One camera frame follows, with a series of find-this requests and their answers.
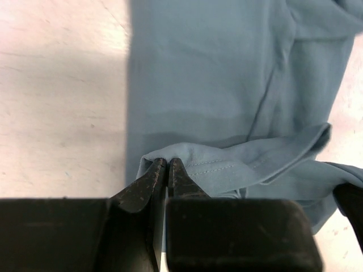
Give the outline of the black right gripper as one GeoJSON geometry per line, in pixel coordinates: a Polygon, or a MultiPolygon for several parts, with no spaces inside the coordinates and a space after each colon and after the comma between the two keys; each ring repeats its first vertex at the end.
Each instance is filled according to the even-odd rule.
{"type": "Polygon", "coordinates": [[[362,188],[352,184],[340,184],[333,190],[340,212],[353,227],[359,245],[363,246],[362,188]]]}

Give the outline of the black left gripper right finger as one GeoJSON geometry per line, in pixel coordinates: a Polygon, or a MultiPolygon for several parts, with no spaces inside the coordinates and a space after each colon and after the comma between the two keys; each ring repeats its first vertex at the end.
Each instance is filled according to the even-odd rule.
{"type": "Polygon", "coordinates": [[[180,158],[170,161],[168,173],[169,198],[210,198],[188,175],[180,158]]]}

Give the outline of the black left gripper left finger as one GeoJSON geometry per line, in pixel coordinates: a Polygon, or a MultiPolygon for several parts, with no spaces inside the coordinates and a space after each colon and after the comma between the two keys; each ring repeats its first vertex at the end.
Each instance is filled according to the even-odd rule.
{"type": "Polygon", "coordinates": [[[96,271],[161,269],[166,172],[166,161],[156,159],[144,175],[111,198],[96,271]]]}

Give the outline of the blue t shirt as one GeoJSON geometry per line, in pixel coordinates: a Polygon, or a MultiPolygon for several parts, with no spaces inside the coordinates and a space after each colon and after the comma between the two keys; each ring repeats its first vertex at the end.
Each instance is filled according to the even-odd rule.
{"type": "Polygon", "coordinates": [[[125,181],[182,160],[211,197],[297,201],[317,233],[362,170],[316,161],[361,1],[131,1],[125,181]]]}

